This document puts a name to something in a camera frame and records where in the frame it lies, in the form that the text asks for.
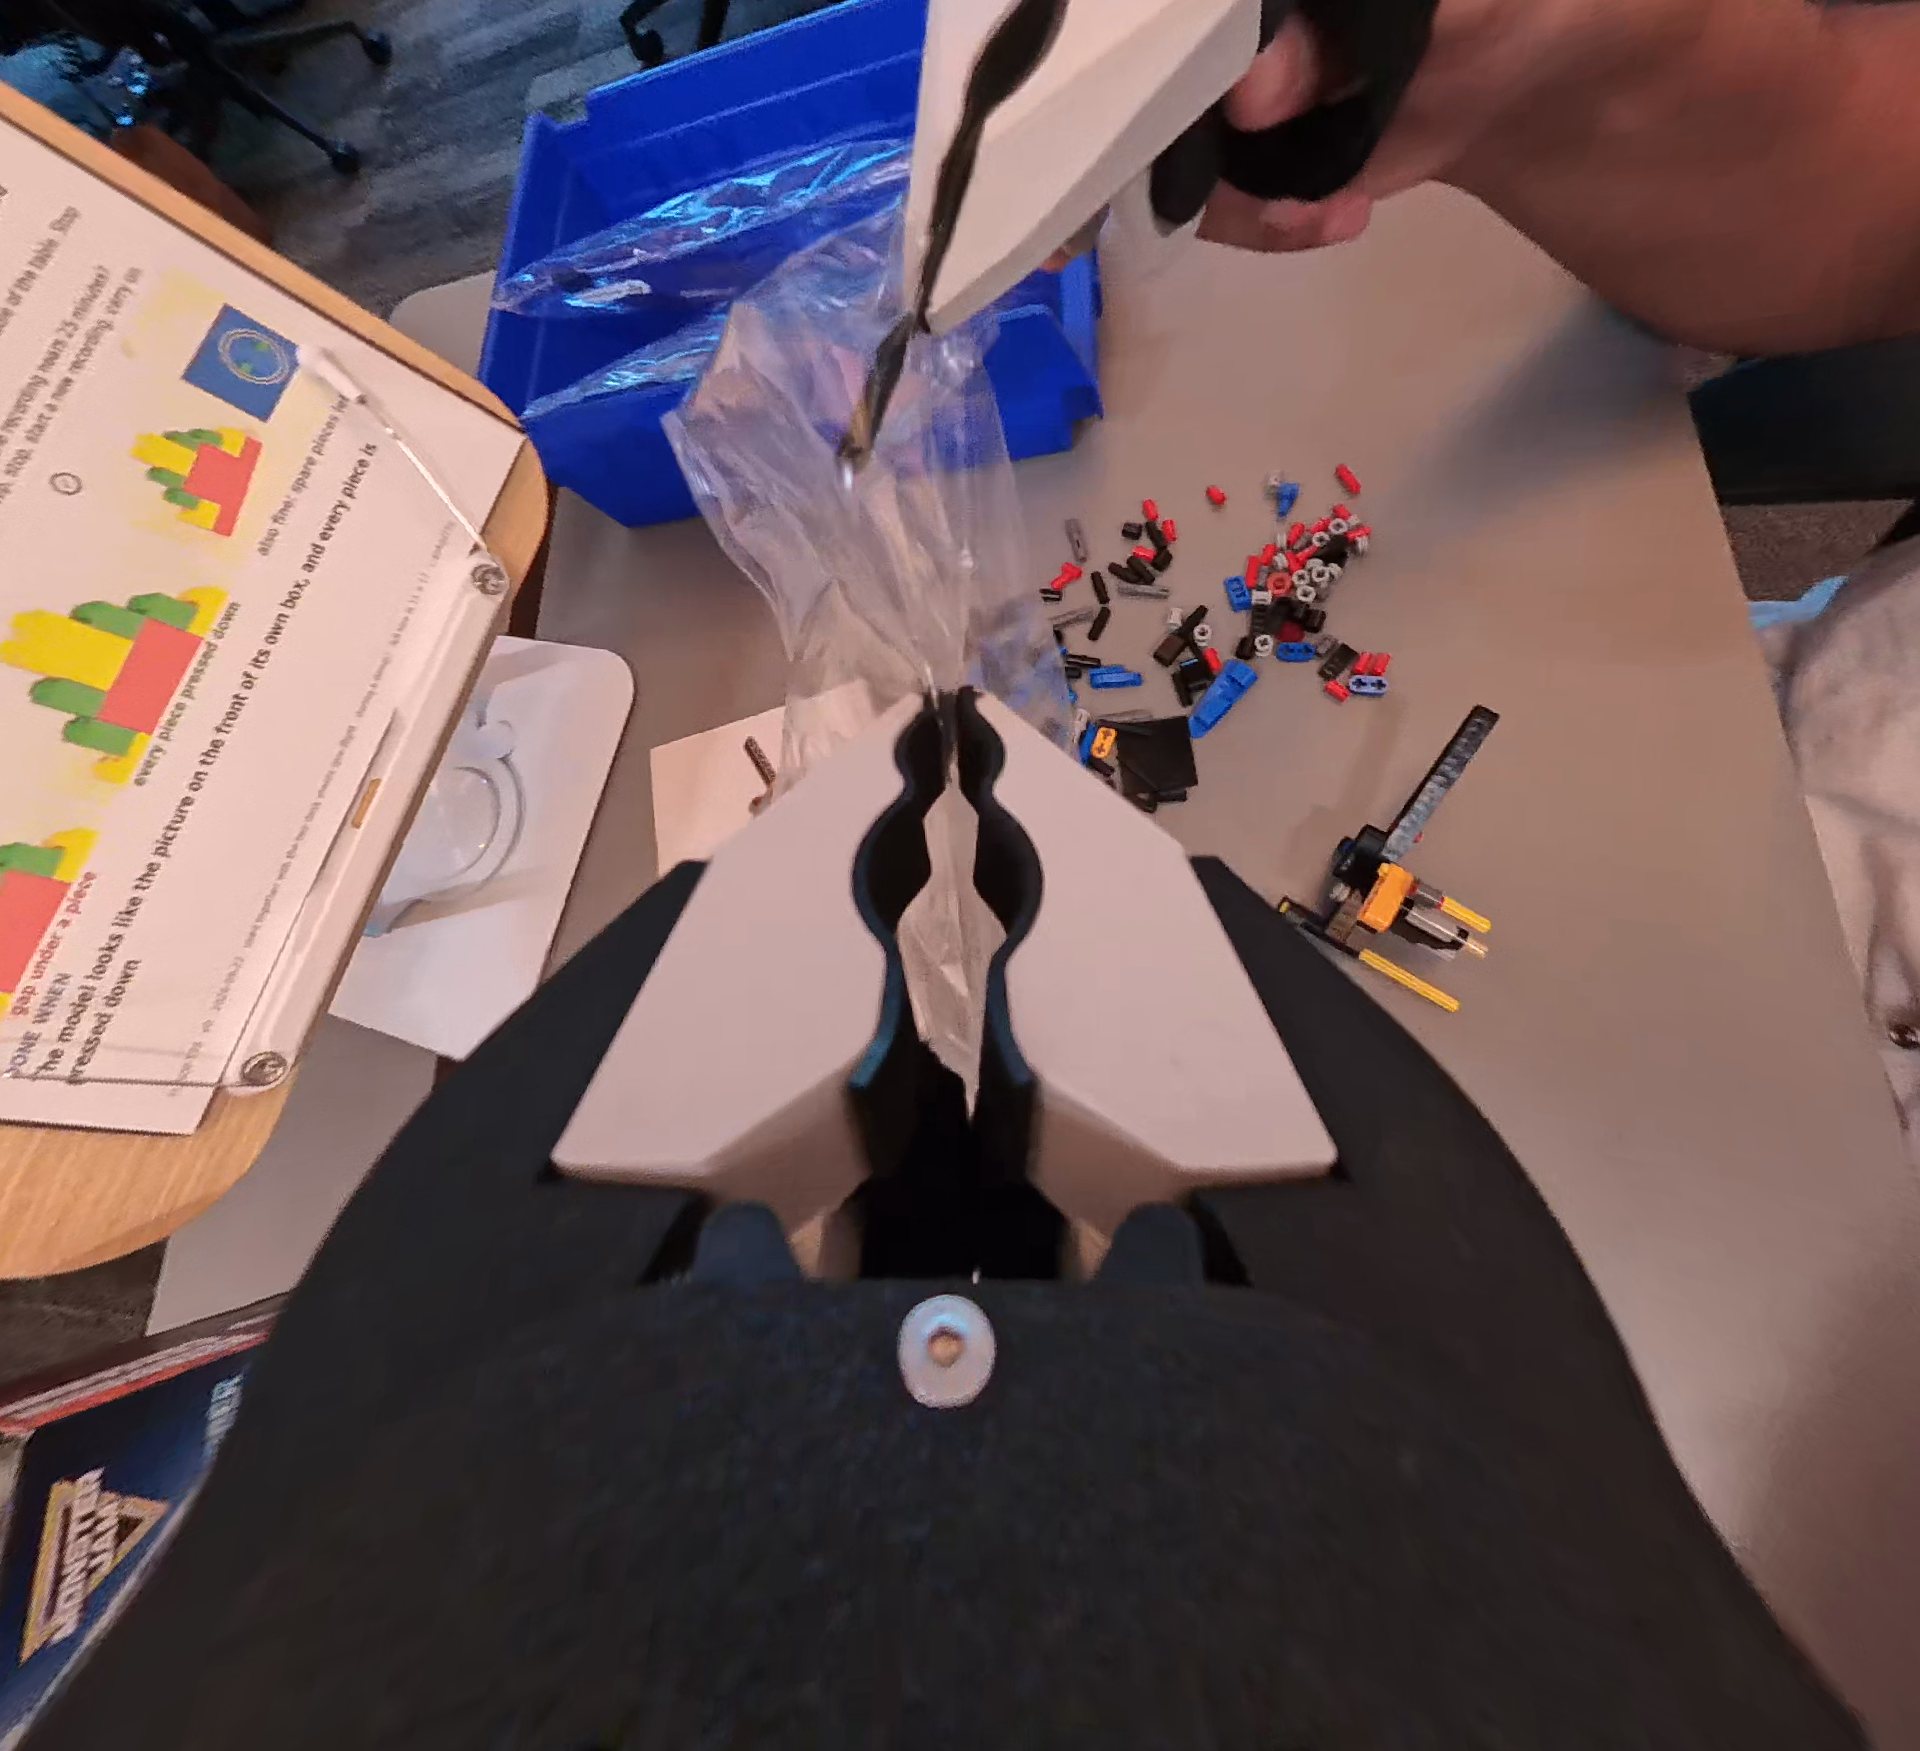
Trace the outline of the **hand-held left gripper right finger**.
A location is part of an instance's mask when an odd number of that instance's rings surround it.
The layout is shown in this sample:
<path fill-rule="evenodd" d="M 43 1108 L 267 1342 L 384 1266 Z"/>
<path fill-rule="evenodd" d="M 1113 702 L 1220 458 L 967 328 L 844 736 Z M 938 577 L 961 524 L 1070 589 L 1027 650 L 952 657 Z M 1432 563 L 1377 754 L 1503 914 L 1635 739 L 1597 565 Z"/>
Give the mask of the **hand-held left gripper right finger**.
<path fill-rule="evenodd" d="M 953 699 L 980 1279 L 1070 1279 L 1140 1207 L 1322 1178 L 1317 1111 L 1193 860 L 988 693 Z"/>

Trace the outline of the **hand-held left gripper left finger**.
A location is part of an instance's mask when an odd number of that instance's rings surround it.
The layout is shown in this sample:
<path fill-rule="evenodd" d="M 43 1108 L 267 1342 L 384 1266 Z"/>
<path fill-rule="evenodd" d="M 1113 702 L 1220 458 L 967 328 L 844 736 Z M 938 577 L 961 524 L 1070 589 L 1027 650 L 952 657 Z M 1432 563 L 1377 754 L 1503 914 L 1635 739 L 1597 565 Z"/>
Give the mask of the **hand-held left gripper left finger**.
<path fill-rule="evenodd" d="M 912 696 L 719 848 L 550 1162 L 765 1203 L 787 1229 L 894 1173 L 929 1053 L 899 923 L 932 875 L 948 722 Z"/>

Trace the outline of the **clear plastic bag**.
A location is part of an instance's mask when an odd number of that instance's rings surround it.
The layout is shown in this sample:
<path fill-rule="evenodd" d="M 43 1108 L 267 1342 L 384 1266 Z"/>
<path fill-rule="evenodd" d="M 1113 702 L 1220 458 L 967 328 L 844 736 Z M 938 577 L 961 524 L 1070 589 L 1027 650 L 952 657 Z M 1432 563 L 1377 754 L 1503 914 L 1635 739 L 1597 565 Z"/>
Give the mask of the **clear plastic bag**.
<path fill-rule="evenodd" d="M 830 138 L 667 196 L 521 264 L 495 286 L 492 306 L 531 318 L 566 355 L 634 328 L 610 360 L 562 365 L 523 418 L 686 394 L 707 369 L 733 302 L 797 252 L 892 212 L 910 160 L 902 133 Z"/>
<path fill-rule="evenodd" d="M 665 436 L 707 527 L 766 599 L 787 655 L 781 771 L 755 816 L 744 793 L 755 720 L 654 752 L 659 868 L 766 844 L 826 759 L 899 733 L 924 699 L 974 688 L 1070 762 L 1068 686 L 1029 567 L 1020 498 L 969 333 L 916 343 L 879 444 L 842 437 L 873 359 L 864 304 L 757 291 L 733 304 L 707 371 Z"/>

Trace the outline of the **blue plastic bin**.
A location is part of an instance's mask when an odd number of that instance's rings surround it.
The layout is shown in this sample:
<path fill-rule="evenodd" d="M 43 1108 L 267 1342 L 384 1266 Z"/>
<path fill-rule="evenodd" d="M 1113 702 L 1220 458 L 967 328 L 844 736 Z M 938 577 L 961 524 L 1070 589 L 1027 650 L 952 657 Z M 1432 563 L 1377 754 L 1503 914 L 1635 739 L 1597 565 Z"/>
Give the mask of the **blue plastic bin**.
<path fill-rule="evenodd" d="M 912 129 L 928 0 L 849 0 L 636 72 L 584 95 L 583 112 L 532 112 L 496 272 L 511 275 L 709 180 L 774 168 L 830 140 Z M 987 371 L 1009 451 L 1062 451 L 1102 416 L 1097 261 L 1037 272 L 997 306 Z M 661 419 L 683 383 L 558 409 L 588 371 L 674 336 L 705 313 L 639 298 L 613 313 L 495 309 L 480 377 L 523 419 L 546 477 L 630 528 L 697 512 Z"/>

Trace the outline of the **person's right forearm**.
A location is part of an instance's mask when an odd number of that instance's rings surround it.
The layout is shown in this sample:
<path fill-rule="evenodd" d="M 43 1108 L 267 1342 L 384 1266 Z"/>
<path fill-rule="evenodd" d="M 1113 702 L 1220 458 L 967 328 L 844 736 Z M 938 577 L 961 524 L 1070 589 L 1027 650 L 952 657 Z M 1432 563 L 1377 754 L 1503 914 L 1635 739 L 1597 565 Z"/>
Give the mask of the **person's right forearm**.
<path fill-rule="evenodd" d="M 1917 334 L 1917 0 L 1647 0 L 1597 295 L 1699 348 Z"/>

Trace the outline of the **black orange lego assembly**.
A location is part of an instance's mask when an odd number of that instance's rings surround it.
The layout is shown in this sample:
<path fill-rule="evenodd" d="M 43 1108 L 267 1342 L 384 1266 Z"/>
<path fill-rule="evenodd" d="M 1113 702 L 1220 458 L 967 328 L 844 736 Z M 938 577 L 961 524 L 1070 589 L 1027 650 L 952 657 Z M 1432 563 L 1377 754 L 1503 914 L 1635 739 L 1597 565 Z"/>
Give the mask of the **black orange lego assembly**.
<path fill-rule="evenodd" d="M 1407 860 L 1499 722 L 1495 707 L 1471 707 L 1394 820 L 1362 825 L 1338 840 L 1317 899 L 1277 899 L 1288 926 L 1451 1016 L 1458 999 L 1398 962 L 1387 945 L 1398 940 L 1444 959 L 1486 954 L 1490 919 L 1420 880 Z"/>

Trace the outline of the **pile of small lego pieces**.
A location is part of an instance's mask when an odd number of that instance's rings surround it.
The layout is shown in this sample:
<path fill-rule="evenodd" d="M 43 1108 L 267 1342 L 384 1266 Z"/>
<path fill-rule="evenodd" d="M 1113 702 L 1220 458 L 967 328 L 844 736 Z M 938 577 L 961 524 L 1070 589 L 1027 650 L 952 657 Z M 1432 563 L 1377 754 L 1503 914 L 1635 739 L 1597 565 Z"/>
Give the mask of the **pile of small lego pieces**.
<path fill-rule="evenodd" d="M 1200 742 L 1266 675 L 1296 675 L 1329 702 L 1386 698 L 1391 651 L 1338 620 L 1377 541 L 1362 496 L 1352 464 L 1317 488 L 1268 475 L 1243 557 L 1218 568 L 1184 548 L 1154 496 L 1102 534 L 1062 517 L 1062 558 L 1038 601 L 1067 680 L 1070 757 L 1156 812 L 1188 803 Z"/>

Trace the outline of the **lego set box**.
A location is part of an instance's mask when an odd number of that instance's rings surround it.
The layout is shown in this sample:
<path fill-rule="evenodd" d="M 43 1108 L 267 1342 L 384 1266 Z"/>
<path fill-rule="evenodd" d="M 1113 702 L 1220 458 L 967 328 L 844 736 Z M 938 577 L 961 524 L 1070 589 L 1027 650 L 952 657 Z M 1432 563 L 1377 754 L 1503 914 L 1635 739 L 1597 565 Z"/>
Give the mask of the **lego set box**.
<path fill-rule="evenodd" d="M 277 1293 L 4 1386 L 7 1749 L 169 1540 L 283 1304 Z"/>

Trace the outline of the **printed instruction sheet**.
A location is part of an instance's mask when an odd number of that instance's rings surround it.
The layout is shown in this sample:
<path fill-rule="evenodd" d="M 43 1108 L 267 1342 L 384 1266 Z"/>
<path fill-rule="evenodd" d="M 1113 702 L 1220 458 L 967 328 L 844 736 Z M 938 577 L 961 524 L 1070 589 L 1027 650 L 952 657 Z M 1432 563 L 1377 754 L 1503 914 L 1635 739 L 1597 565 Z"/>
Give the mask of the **printed instruction sheet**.
<path fill-rule="evenodd" d="M 526 439 L 13 95 L 2 165 L 4 1126 L 183 1137 L 325 1004 Z"/>

